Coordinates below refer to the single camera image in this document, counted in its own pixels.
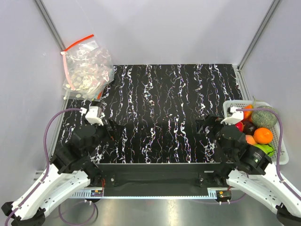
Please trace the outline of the green netted melon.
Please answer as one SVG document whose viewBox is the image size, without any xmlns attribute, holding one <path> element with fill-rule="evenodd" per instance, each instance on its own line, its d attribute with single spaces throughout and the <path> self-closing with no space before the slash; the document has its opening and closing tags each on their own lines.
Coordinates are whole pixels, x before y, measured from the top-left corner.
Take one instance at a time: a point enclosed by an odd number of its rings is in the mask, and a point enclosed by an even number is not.
<svg viewBox="0 0 301 226">
<path fill-rule="evenodd" d="M 266 108 L 266 109 L 273 110 L 276 114 L 278 114 L 277 109 L 271 107 L 267 103 L 259 104 L 259 102 L 261 102 L 261 101 L 257 100 L 253 96 L 253 108 L 254 109 L 255 108 Z M 267 128 L 267 129 L 273 128 L 278 122 L 276 116 L 273 113 L 271 113 L 269 111 L 264 111 L 264 110 L 252 111 L 251 121 L 257 128 Z"/>
</svg>

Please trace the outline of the pink zipper clear bag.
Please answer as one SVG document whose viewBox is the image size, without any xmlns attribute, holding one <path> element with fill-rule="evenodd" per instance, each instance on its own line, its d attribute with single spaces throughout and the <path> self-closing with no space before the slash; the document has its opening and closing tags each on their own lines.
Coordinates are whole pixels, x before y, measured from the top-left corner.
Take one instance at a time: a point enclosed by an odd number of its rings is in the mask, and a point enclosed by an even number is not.
<svg viewBox="0 0 301 226">
<path fill-rule="evenodd" d="M 65 51 L 63 65 L 65 85 L 70 91 L 93 95 L 114 80 L 111 56 L 100 49 Z"/>
</svg>

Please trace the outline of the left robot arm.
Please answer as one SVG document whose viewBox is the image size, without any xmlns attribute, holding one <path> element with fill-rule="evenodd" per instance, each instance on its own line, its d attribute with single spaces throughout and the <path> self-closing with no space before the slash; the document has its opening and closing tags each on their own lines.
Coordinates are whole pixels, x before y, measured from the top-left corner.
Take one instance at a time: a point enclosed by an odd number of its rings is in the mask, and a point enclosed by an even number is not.
<svg viewBox="0 0 301 226">
<path fill-rule="evenodd" d="M 100 144 L 120 140 L 124 127 L 110 120 L 107 125 L 84 125 L 58 148 L 49 165 L 31 188 L 1 209 L 5 225 L 40 226 L 46 217 L 76 191 L 104 183 L 101 170 L 90 155 Z"/>
</svg>

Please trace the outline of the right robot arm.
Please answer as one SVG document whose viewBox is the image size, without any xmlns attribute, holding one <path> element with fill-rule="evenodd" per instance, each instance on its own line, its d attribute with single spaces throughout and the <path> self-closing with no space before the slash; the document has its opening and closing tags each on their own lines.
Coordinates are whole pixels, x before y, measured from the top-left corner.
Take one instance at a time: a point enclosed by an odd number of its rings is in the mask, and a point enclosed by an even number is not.
<svg viewBox="0 0 301 226">
<path fill-rule="evenodd" d="M 234 187 L 261 202 L 284 226 L 301 224 L 301 192 L 279 171 L 260 148 L 246 142 L 246 136 L 221 118 L 197 119 L 197 132 L 216 141 L 220 166 L 212 173 L 199 175 L 201 186 Z"/>
</svg>

